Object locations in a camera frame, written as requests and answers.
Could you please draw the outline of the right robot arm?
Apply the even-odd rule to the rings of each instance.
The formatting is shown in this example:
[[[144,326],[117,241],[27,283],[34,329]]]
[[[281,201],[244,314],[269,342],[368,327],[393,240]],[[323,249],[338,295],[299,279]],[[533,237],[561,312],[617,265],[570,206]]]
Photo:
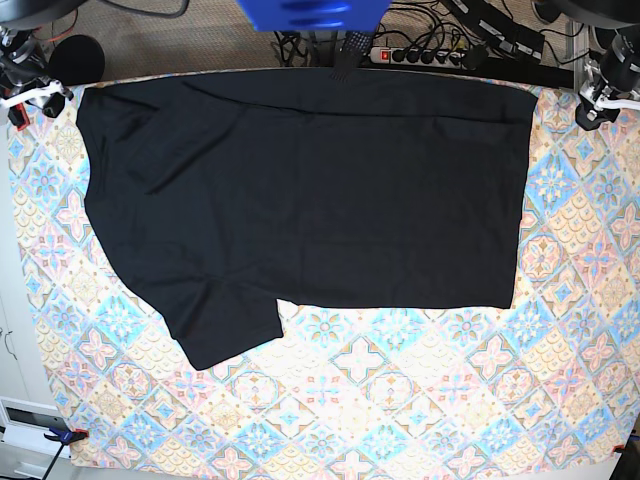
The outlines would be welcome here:
[[[28,105],[55,119],[73,93],[48,71],[48,63],[31,31],[1,28],[1,122],[18,130],[30,120]]]

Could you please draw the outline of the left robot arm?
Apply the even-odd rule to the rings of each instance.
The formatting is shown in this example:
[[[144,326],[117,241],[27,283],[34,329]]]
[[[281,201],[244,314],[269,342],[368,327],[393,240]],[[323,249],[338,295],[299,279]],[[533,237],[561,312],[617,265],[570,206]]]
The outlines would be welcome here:
[[[623,109],[639,110],[639,26],[617,31],[597,60],[585,62],[586,79],[578,92],[576,123],[585,131],[614,123]]]

